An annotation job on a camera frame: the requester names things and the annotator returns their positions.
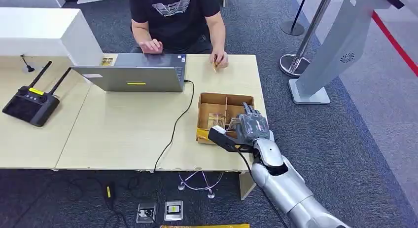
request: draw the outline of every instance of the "gray carpet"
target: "gray carpet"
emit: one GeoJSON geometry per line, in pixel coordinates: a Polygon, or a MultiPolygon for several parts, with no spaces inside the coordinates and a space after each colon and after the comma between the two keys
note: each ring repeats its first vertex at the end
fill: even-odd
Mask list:
{"type": "MultiPolygon", "coordinates": [[[[66,7],[82,9],[104,52],[128,52],[134,45],[127,0],[68,3],[66,7]]],[[[317,200],[349,225],[418,227],[415,214],[339,78],[326,87],[330,105],[293,104],[288,78],[278,71],[278,59],[294,52],[301,37],[282,33],[279,23],[291,19],[297,7],[296,0],[228,0],[222,10],[227,26],[227,52],[257,56],[269,125],[279,138],[282,153],[306,179],[317,200]]],[[[302,23],[307,25],[304,17],[302,23]]],[[[319,42],[313,38],[307,57],[312,58],[318,48],[319,42]]],[[[250,223],[254,228],[282,227],[260,191],[245,201],[239,200],[235,173],[225,175],[216,187],[216,198],[209,200],[204,192],[178,191],[176,173],[170,172],[1,170],[0,228],[11,227],[52,177],[58,180],[94,176],[103,183],[116,181],[123,185],[136,174],[140,176],[136,195],[158,199],[159,209],[165,200],[185,202],[184,220],[171,224],[250,223]]],[[[65,183],[52,184],[16,227],[102,227],[110,214],[102,195],[91,181],[80,183],[88,191],[77,202],[68,201],[65,183]]],[[[150,227],[134,226],[132,211],[138,200],[123,188],[117,192],[115,207],[127,213],[129,225],[150,227]]],[[[157,221],[162,222],[162,218],[159,213],[157,221]]]]}

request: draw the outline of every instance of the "gray kiosk stand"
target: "gray kiosk stand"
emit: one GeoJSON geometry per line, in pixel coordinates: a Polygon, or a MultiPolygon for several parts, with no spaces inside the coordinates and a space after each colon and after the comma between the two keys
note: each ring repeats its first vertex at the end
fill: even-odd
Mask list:
{"type": "MultiPolygon", "coordinates": [[[[329,104],[324,88],[357,62],[363,54],[375,9],[403,7],[406,0],[344,0],[341,9],[315,58],[299,79],[290,79],[289,88],[296,104],[329,104]]],[[[323,0],[327,6],[329,0],[323,0]]]]}

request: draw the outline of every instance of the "red rope barrier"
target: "red rope barrier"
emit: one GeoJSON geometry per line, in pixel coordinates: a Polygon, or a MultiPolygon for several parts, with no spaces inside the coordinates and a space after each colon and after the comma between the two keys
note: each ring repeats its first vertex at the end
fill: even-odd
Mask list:
{"type": "Polygon", "coordinates": [[[411,68],[412,72],[414,72],[415,75],[418,76],[418,66],[409,57],[409,55],[405,52],[401,45],[395,40],[395,38],[392,36],[390,31],[387,29],[387,27],[384,25],[383,21],[380,19],[380,17],[375,11],[373,11],[372,18],[373,20],[375,20],[377,26],[380,28],[380,30],[383,32],[383,34],[386,36],[389,42],[393,45],[396,51],[398,51],[399,55],[404,59],[405,63],[411,68]]]}

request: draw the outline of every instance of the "open cardboard box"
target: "open cardboard box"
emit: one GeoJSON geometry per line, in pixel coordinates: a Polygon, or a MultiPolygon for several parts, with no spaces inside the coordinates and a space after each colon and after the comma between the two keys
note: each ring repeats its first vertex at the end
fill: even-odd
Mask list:
{"type": "MultiPolygon", "coordinates": [[[[238,114],[244,114],[243,102],[254,108],[254,97],[245,95],[230,95],[219,93],[203,92],[199,98],[199,116],[197,120],[196,141],[198,143],[213,144],[208,139],[208,120],[209,114],[225,114],[226,123],[231,121],[231,118],[237,117],[238,114]]],[[[237,138],[235,131],[227,131],[226,135],[237,138]]]]}

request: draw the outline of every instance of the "black t-shirt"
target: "black t-shirt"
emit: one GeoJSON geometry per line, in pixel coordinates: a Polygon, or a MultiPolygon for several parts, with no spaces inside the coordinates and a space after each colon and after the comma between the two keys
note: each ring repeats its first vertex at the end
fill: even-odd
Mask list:
{"type": "Polygon", "coordinates": [[[148,21],[149,33],[167,49],[182,49],[206,30],[205,17],[219,12],[217,0],[129,0],[132,19],[148,21]]]}

